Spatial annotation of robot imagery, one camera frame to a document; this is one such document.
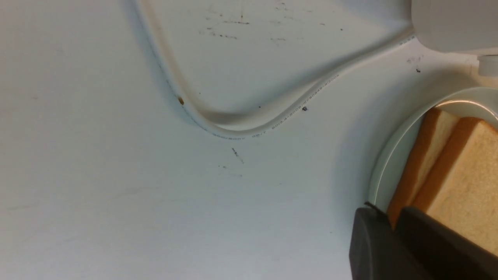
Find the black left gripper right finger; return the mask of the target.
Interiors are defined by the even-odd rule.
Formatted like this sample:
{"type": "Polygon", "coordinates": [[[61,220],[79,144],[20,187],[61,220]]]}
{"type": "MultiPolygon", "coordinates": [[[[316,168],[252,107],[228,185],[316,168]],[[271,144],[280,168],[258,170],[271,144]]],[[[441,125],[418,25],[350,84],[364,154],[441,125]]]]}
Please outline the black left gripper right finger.
{"type": "Polygon", "coordinates": [[[395,234],[434,280],[498,278],[496,255],[416,208],[401,211],[395,234]]]}

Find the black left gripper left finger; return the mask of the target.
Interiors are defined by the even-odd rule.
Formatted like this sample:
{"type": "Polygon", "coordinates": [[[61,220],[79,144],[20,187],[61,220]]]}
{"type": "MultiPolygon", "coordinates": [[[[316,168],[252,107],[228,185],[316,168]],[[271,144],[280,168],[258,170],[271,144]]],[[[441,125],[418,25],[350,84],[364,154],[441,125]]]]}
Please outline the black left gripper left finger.
{"type": "Polygon", "coordinates": [[[432,280],[394,234],[387,215],[370,202],[356,209],[349,249],[354,280],[432,280]]]}

